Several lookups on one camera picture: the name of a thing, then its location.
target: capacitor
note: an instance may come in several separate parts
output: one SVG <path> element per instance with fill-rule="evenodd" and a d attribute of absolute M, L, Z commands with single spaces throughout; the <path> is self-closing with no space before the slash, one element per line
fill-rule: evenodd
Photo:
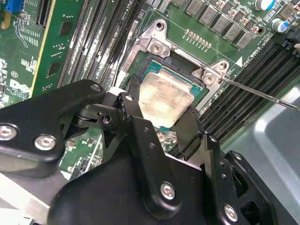
<path fill-rule="evenodd" d="M 271 28 L 278 33 L 284 33 L 289 28 L 289 24 L 286 21 L 282 21 L 281 19 L 274 19 L 271 22 Z"/>
<path fill-rule="evenodd" d="M 232 10 L 231 13 L 230 13 L 231 17 L 235 17 L 237 15 L 237 13 L 238 12 L 236 10 Z"/>
<path fill-rule="evenodd" d="M 257 10 L 268 11 L 274 6 L 275 0 L 255 0 L 253 5 Z"/>
<path fill-rule="evenodd" d="M 249 22 L 248 19 L 243 19 L 243 20 L 242 20 L 242 23 L 243 23 L 244 26 L 245 26 L 248 22 Z"/>
<path fill-rule="evenodd" d="M 225 6 L 225 2 L 224 2 L 224 1 L 220 1 L 220 2 L 219 2 L 219 7 L 220 7 L 220 8 L 224 8 L 224 6 Z"/>

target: surface mount component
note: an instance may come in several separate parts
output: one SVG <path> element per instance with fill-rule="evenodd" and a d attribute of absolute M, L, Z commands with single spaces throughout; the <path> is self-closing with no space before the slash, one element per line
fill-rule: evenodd
<path fill-rule="evenodd" d="M 281 15 L 284 19 L 287 20 L 287 19 L 293 14 L 294 11 L 295 11 L 294 8 L 293 8 L 291 5 L 287 4 L 287 5 L 285 5 L 285 6 L 282 8 L 282 10 L 280 11 L 280 15 Z"/>
<path fill-rule="evenodd" d="M 251 31 L 254 24 L 256 24 L 256 22 L 253 19 L 250 19 L 249 22 L 245 25 L 245 29 Z"/>
<path fill-rule="evenodd" d="M 241 49 L 244 49 L 252 39 L 253 39 L 253 36 L 251 34 L 245 32 L 235 45 Z"/>
<path fill-rule="evenodd" d="M 216 14 L 217 10 L 212 6 L 208 6 L 199 20 L 205 25 L 210 25 Z"/>
<path fill-rule="evenodd" d="M 243 13 L 242 11 L 238 11 L 237 14 L 235 15 L 235 17 L 233 18 L 233 20 L 235 22 L 239 23 L 244 15 L 245 15 L 245 13 Z"/>
<path fill-rule="evenodd" d="M 185 3 L 185 0 L 172 0 L 172 3 L 174 3 L 175 5 L 182 7 L 183 4 Z"/>
<path fill-rule="evenodd" d="M 229 28 L 229 30 L 225 33 L 224 37 L 230 41 L 233 41 L 241 30 L 242 28 L 234 23 L 231 28 Z"/>
<path fill-rule="evenodd" d="M 215 25 L 212 27 L 212 29 L 220 34 L 225 29 L 228 23 L 229 23 L 229 19 L 226 16 L 221 15 L 220 18 L 215 23 Z"/>
<path fill-rule="evenodd" d="M 232 9 L 232 7 L 233 7 L 233 4 L 232 4 L 231 2 L 228 1 L 228 2 L 225 4 L 225 6 L 223 7 L 222 12 L 225 13 L 225 14 L 227 14 L 227 13 L 229 13 L 229 11 Z"/>
<path fill-rule="evenodd" d="M 192 0 L 189 6 L 186 9 L 186 12 L 189 13 L 191 16 L 195 16 L 199 10 L 202 8 L 204 4 L 203 0 Z"/>

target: black plastic bracket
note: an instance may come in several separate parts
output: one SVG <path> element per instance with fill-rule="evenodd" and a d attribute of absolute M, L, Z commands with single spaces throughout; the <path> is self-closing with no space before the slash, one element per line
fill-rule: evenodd
<path fill-rule="evenodd" d="M 65 136 L 74 115 L 85 105 L 101 102 L 105 90 L 82 80 L 0 110 L 0 125 L 12 126 L 17 134 L 0 141 L 0 172 L 46 177 L 55 172 L 65 151 Z M 51 150 L 34 142 L 41 135 L 55 141 Z"/>
<path fill-rule="evenodd" d="M 138 101 L 128 93 L 119 94 L 117 106 L 122 111 L 123 130 L 127 131 L 143 202 L 154 217 L 171 218 L 180 209 L 181 196 L 155 129 L 143 118 Z M 173 199 L 163 196 L 163 185 L 173 189 Z"/>

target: black ram slot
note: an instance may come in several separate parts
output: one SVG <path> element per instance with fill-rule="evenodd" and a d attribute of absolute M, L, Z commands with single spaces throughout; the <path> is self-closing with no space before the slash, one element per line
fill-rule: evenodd
<path fill-rule="evenodd" d="M 277 45 L 269 42 L 269 45 L 265 47 L 265 51 L 257 56 L 257 60 L 252 60 L 248 66 L 246 66 L 240 72 L 235 81 L 245 85 L 247 81 L 256 74 L 258 69 L 260 69 L 266 63 L 269 57 L 271 57 L 278 50 L 278 48 L 279 47 Z M 217 112 L 224 111 L 223 107 L 237 94 L 238 90 L 239 89 L 232 87 L 226 89 L 226 91 L 218 98 L 218 100 L 214 102 L 216 104 L 213 104 L 201 117 L 203 126 L 208 126 L 208 123 L 211 123 Z"/>
<path fill-rule="evenodd" d="M 89 52 L 89 49 L 91 47 L 91 43 L 95 38 L 95 35 L 96 35 L 96 32 L 99 28 L 100 22 L 103 21 L 104 12 L 105 12 L 107 6 L 108 6 L 108 0 L 102 1 L 101 6 L 100 6 L 100 8 L 97 12 L 96 18 L 94 19 L 94 21 L 92 23 L 93 26 L 91 28 L 91 32 L 89 33 L 87 41 L 84 44 L 84 52 L 86 52 L 86 53 Z M 81 52 L 81 56 L 80 56 L 79 62 L 77 64 L 76 71 L 75 71 L 73 80 L 71 82 L 78 81 L 78 80 L 81 80 L 81 79 L 86 79 L 84 74 L 82 74 L 82 69 L 83 69 L 83 66 L 86 62 L 86 59 L 87 59 L 87 55 L 84 54 L 83 52 Z"/>
<path fill-rule="evenodd" d="M 270 95 L 277 95 L 284 87 L 286 87 L 293 79 L 295 79 L 300 74 L 300 67 L 298 67 L 297 70 L 295 70 L 289 77 L 284 79 L 282 82 L 277 82 L 273 85 L 273 91 L 270 93 Z M 226 131 L 224 131 L 219 139 L 221 143 L 224 143 L 228 138 L 230 138 L 234 133 L 242 128 L 245 123 L 247 123 L 250 119 L 252 119 L 269 101 L 263 98 L 260 98 L 258 96 L 255 96 L 255 99 L 253 100 L 255 104 L 251 104 L 251 108 L 245 112 L 246 116 L 244 120 L 241 120 L 240 122 L 236 122 L 232 124 L 231 127 L 229 127 Z"/>
<path fill-rule="evenodd" d="M 120 56 L 122 54 L 123 48 L 125 46 L 127 36 L 129 34 L 131 25 L 133 24 L 134 20 L 137 18 L 138 13 L 141 11 L 145 4 L 146 0 L 143 0 L 141 2 L 137 2 L 137 6 L 133 7 L 133 12 L 130 12 L 128 18 L 126 19 L 126 26 L 123 26 L 122 32 L 120 32 L 119 40 L 116 42 L 117 44 L 113 47 L 113 50 L 111 51 L 110 58 L 107 62 L 109 62 L 110 65 L 114 65 L 117 61 L 119 61 Z M 101 84 L 106 84 L 107 79 L 109 78 L 110 73 L 102 73 L 103 80 L 101 81 Z"/>
<path fill-rule="evenodd" d="M 116 10 L 116 7 L 117 7 L 117 4 L 115 4 L 111 10 L 111 13 L 109 14 L 109 16 L 102 21 L 101 23 L 101 26 L 99 27 L 99 29 L 102 30 L 101 34 L 100 34 L 100 37 L 99 37 L 99 40 L 98 40 L 98 43 L 95 47 L 95 51 L 94 51 L 94 54 L 92 56 L 92 59 L 91 61 L 89 62 L 88 64 L 88 67 L 85 71 L 83 71 L 84 73 L 84 77 L 86 77 L 87 79 L 92 79 L 93 78 L 93 75 L 94 73 L 92 71 L 96 71 L 97 70 L 97 58 L 98 58 L 98 51 L 103 43 L 103 40 L 107 34 L 107 31 L 108 31 L 108 28 L 109 28 L 109 25 L 111 24 L 111 21 L 112 21 L 112 18 L 113 18 L 113 14 L 114 14 L 114 11 Z"/>
<path fill-rule="evenodd" d="M 72 40 L 71 40 L 71 43 L 73 43 L 72 44 L 73 46 L 76 46 L 76 44 L 78 42 L 78 36 L 79 36 L 79 33 L 83 26 L 84 18 L 89 9 L 89 5 L 90 5 L 90 0 L 84 0 L 80 14 L 79 14 L 79 19 L 77 21 L 77 25 L 75 27 L 75 30 L 74 30 L 74 33 L 72 36 Z M 71 59 L 72 59 L 73 54 L 74 54 L 74 48 L 70 47 L 67 52 L 66 58 L 65 58 L 65 62 L 64 62 L 61 74 L 60 74 L 59 81 L 57 83 L 57 88 L 60 88 L 65 83 L 65 80 L 67 78 L 67 71 L 68 71 L 69 65 L 71 64 Z"/>
<path fill-rule="evenodd" d="M 275 96 L 300 73 L 300 59 L 272 40 L 243 69 L 236 81 Z M 221 144 L 234 135 L 268 103 L 267 100 L 229 86 L 201 116 L 205 130 Z"/>
<path fill-rule="evenodd" d="M 253 76 L 251 79 L 249 79 L 249 81 L 245 84 L 246 86 L 252 87 L 254 89 L 259 89 L 259 85 L 264 83 L 263 80 L 265 81 L 270 81 L 270 79 L 273 79 L 273 74 L 270 75 L 270 73 L 276 69 L 276 67 L 284 60 L 284 58 L 287 56 L 288 54 L 286 52 L 281 52 L 280 54 L 278 54 L 276 56 L 276 58 L 274 59 L 274 63 L 269 64 L 269 63 L 265 63 L 264 66 L 259 70 L 259 73 L 262 74 L 262 76 Z M 236 96 L 234 98 L 231 98 L 230 101 L 228 101 L 225 104 L 225 107 L 223 107 L 223 110 L 220 111 L 218 113 L 218 115 L 216 116 L 216 119 L 213 121 L 213 123 L 211 123 L 210 126 L 208 126 L 209 130 L 214 130 L 216 129 L 216 127 L 220 127 L 220 126 L 226 126 L 226 124 L 219 124 L 219 121 L 222 120 L 222 118 L 225 116 L 228 116 L 227 114 L 230 113 L 231 111 L 239 108 L 239 103 L 242 102 L 244 99 L 246 99 L 248 97 L 250 93 L 249 92 L 245 92 L 242 89 L 238 89 L 238 93 L 236 94 Z"/>
<path fill-rule="evenodd" d="M 96 1 L 95 5 L 92 7 L 92 11 L 91 11 L 91 7 L 90 7 L 88 15 L 85 18 L 85 22 L 84 22 L 85 29 L 79 33 L 79 40 L 78 40 L 76 47 L 74 48 L 75 49 L 74 54 L 71 59 L 72 63 L 69 65 L 69 68 L 67 71 L 67 80 L 66 80 L 67 83 L 66 84 L 69 84 L 69 83 L 72 83 L 75 81 L 75 77 L 76 77 L 75 70 L 77 68 L 78 61 L 82 54 L 86 38 L 88 37 L 88 34 L 90 33 L 90 30 L 92 28 L 94 16 L 95 16 L 97 10 L 99 9 L 100 2 L 101 2 L 101 0 Z"/>

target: pcie slot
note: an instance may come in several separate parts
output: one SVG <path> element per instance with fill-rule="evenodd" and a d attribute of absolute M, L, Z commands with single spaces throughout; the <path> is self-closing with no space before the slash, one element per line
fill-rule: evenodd
<path fill-rule="evenodd" d="M 252 87 L 254 89 L 257 89 L 257 86 L 262 83 L 263 80 L 266 80 L 267 76 L 270 74 L 272 70 L 274 70 L 287 56 L 286 52 L 281 52 L 276 56 L 274 59 L 275 63 L 272 64 L 264 64 L 264 68 L 260 73 L 261 76 L 253 76 L 251 79 L 248 79 L 248 82 L 246 83 L 247 86 Z M 220 126 L 220 121 L 224 116 L 227 116 L 228 112 L 231 113 L 235 108 L 238 108 L 240 105 L 239 103 L 242 102 L 245 98 L 249 96 L 248 92 L 245 92 L 245 94 L 241 94 L 244 92 L 243 90 L 238 90 L 235 98 L 231 98 L 230 101 L 227 101 L 227 103 L 223 106 L 223 110 L 217 113 L 216 119 L 208 126 L 209 130 L 218 129 Z"/>
<path fill-rule="evenodd" d="M 281 83 L 276 83 L 274 84 L 274 90 L 270 93 L 270 95 L 277 95 L 280 91 L 282 91 L 287 84 L 289 84 L 293 79 L 295 79 L 298 74 L 300 73 L 300 67 L 298 67 L 298 69 L 294 70 L 294 72 L 292 72 L 290 74 L 290 76 L 287 76 Z M 260 103 L 257 104 L 247 115 L 247 120 L 252 118 L 254 115 L 256 115 L 266 104 L 268 103 L 268 101 L 266 99 L 261 98 L 260 99 Z M 236 124 L 234 127 L 232 127 L 230 129 L 230 131 L 226 131 L 226 134 L 223 135 L 220 139 L 221 143 L 224 143 L 228 138 L 230 138 L 232 135 L 234 135 L 234 133 L 239 130 L 243 125 L 244 125 L 245 121 L 242 120 L 240 121 L 238 124 Z"/>
<path fill-rule="evenodd" d="M 78 34 L 81 31 L 81 28 L 83 26 L 83 22 L 84 22 L 84 17 L 87 14 L 87 10 L 89 9 L 89 5 L 90 5 L 90 0 L 84 0 L 83 4 L 82 4 L 82 8 L 81 8 L 81 12 L 79 14 L 79 18 L 73 33 L 73 37 L 71 40 L 71 45 L 69 47 L 69 50 L 67 52 L 66 58 L 65 58 L 65 62 L 60 74 L 60 78 L 59 81 L 57 83 L 57 88 L 61 87 L 67 77 L 67 70 L 69 65 L 71 64 L 71 59 L 72 59 L 72 55 L 74 54 L 74 48 L 73 46 L 75 46 L 78 42 Z"/>
<path fill-rule="evenodd" d="M 99 29 L 99 25 L 101 24 L 100 22 L 103 22 L 103 18 L 104 18 L 104 12 L 106 11 L 107 9 L 107 6 L 108 6 L 108 0 L 104 0 L 101 5 L 100 5 L 100 8 L 97 12 L 97 15 L 96 15 L 96 19 L 94 20 L 93 22 L 93 26 L 92 26 L 92 30 L 87 38 L 87 41 L 86 43 L 84 44 L 84 49 L 83 51 L 81 52 L 81 56 L 80 56 L 80 59 L 79 59 L 79 63 L 77 65 L 77 68 L 76 68 L 76 71 L 75 71 L 75 75 L 72 79 L 71 82 L 74 82 L 74 81 L 78 81 L 78 80 L 81 80 L 81 79 L 85 79 L 86 77 L 82 74 L 82 69 L 83 69 L 83 66 L 86 62 L 86 59 L 88 57 L 88 53 L 89 53 L 89 50 L 90 50 L 90 47 L 91 47 L 91 43 L 92 41 L 94 40 L 95 38 L 95 35 L 97 33 L 97 30 Z"/>
<path fill-rule="evenodd" d="M 82 30 L 80 32 L 80 35 L 78 37 L 77 45 L 75 46 L 75 49 L 74 49 L 74 53 L 73 53 L 73 56 L 71 59 L 71 64 L 69 65 L 69 68 L 67 70 L 67 79 L 66 79 L 65 84 L 69 84 L 74 80 L 77 63 L 81 56 L 81 52 L 83 50 L 83 46 L 86 41 L 86 38 L 87 38 L 88 34 L 90 33 L 91 25 L 92 25 L 95 13 L 96 13 L 97 9 L 99 8 L 100 1 L 101 0 L 94 1 L 94 3 L 89 8 L 89 12 L 84 20 L 85 23 L 84 23 Z"/>
<path fill-rule="evenodd" d="M 259 83 L 259 85 L 262 86 L 262 87 L 258 88 L 259 91 L 269 94 L 271 92 L 270 87 L 272 87 L 274 85 L 274 83 L 278 82 L 282 77 L 285 76 L 284 70 L 286 70 L 287 68 L 291 69 L 295 63 L 293 63 L 292 59 L 289 59 L 286 63 L 284 62 L 283 64 L 285 65 L 285 68 L 281 67 L 275 73 L 275 75 L 269 75 L 265 79 L 265 82 Z M 276 66 L 272 67 L 273 70 L 276 70 L 278 65 L 279 65 L 279 63 L 277 63 Z M 244 113 L 249 108 L 253 107 L 253 105 L 259 99 L 258 96 L 253 95 L 252 93 L 249 93 L 244 90 L 241 92 L 241 96 L 243 96 L 243 98 L 240 98 L 239 101 L 236 102 L 236 108 L 234 110 L 230 111 L 230 114 L 226 116 L 226 122 L 217 127 L 210 127 L 209 130 L 217 130 L 217 132 L 214 133 L 216 136 L 221 136 L 221 134 L 224 132 L 224 130 L 227 129 L 229 127 L 229 125 L 232 124 L 235 120 L 242 118 L 243 120 L 246 121 L 247 117 L 244 116 Z"/>
<path fill-rule="evenodd" d="M 47 25 L 49 13 L 52 5 L 52 0 L 40 0 L 37 9 L 37 25 L 42 25 L 44 28 Z"/>
<path fill-rule="evenodd" d="M 278 50 L 278 46 L 271 44 L 270 46 L 266 47 L 267 49 L 265 52 L 258 57 L 258 59 L 255 57 L 250 63 L 252 63 L 252 66 L 245 71 L 243 69 L 239 76 L 235 79 L 235 81 L 246 84 L 247 81 L 254 76 L 254 74 L 266 63 L 266 61 Z M 223 106 L 232 99 L 238 89 L 235 89 L 233 87 L 227 87 L 225 92 L 212 104 L 212 106 L 204 113 L 204 115 L 201 117 L 201 121 L 203 123 L 203 126 L 207 126 L 207 124 L 216 117 L 217 112 L 223 111 Z"/>

